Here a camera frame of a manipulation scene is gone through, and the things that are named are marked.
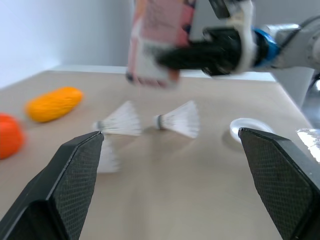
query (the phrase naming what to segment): white wall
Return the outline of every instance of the white wall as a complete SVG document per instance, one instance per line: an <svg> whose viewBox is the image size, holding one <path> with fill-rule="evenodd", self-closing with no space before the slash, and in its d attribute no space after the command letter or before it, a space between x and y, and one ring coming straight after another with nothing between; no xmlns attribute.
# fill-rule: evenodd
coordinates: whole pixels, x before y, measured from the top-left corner
<svg viewBox="0 0 320 240"><path fill-rule="evenodd" d="M255 24L299 24L309 17L320 14L320 0L255 0ZM223 25L215 16L208 0L198 0L191 38L199 39L204 27ZM301 106L313 70L308 68L292 68L276 70L272 73L283 85L298 106Z"/></svg>
<svg viewBox="0 0 320 240"><path fill-rule="evenodd" d="M125 66L132 0L0 0L0 88L58 64Z"/></svg>
<svg viewBox="0 0 320 240"><path fill-rule="evenodd" d="M0 88L59 63L3 1L0 1L0 33Z"/></svg>

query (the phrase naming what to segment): shuttlecock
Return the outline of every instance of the shuttlecock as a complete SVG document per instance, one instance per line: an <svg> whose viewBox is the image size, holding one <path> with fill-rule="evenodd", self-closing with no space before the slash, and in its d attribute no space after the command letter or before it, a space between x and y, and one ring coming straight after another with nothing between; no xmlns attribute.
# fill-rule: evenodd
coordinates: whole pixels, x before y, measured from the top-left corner
<svg viewBox="0 0 320 240"><path fill-rule="evenodd" d="M172 130L194 139L200 128L197 106L194 101L188 101L167 114L155 116L154 124L157 129Z"/></svg>
<svg viewBox="0 0 320 240"><path fill-rule="evenodd" d="M139 136L142 133L140 120L131 101L126 101L106 119L95 122L93 128L104 134Z"/></svg>
<svg viewBox="0 0 320 240"><path fill-rule="evenodd" d="M116 158L109 139L104 137L101 146L100 161L97 168L97 173L114 173L119 171L120 164Z"/></svg>

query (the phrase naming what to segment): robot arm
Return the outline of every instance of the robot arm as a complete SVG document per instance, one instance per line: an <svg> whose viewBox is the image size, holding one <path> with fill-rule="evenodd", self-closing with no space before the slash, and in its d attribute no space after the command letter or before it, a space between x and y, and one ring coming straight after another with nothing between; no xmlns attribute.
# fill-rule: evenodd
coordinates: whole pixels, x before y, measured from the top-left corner
<svg viewBox="0 0 320 240"><path fill-rule="evenodd" d="M320 16L300 25L253 28L252 0L209 0L226 26L206 28L203 40L158 56L171 69L201 69L210 76L308 67L320 70Z"/></svg>

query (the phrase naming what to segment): orange ball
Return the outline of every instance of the orange ball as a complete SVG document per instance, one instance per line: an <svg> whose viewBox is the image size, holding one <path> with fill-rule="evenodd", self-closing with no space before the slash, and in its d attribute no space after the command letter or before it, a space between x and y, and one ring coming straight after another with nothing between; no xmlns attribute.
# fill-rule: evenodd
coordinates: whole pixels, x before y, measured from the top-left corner
<svg viewBox="0 0 320 240"><path fill-rule="evenodd" d="M0 113L0 160L17 153L25 136L14 117Z"/></svg>

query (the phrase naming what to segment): yellow toy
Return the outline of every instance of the yellow toy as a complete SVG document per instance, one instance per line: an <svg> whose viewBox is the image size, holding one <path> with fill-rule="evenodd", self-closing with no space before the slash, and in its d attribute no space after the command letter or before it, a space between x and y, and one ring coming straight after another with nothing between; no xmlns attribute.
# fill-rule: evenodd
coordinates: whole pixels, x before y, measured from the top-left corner
<svg viewBox="0 0 320 240"><path fill-rule="evenodd" d="M79 89L65 86L29 101L25 112L35 122L45 123L69 113L82 98L83 93Z"/></svg>

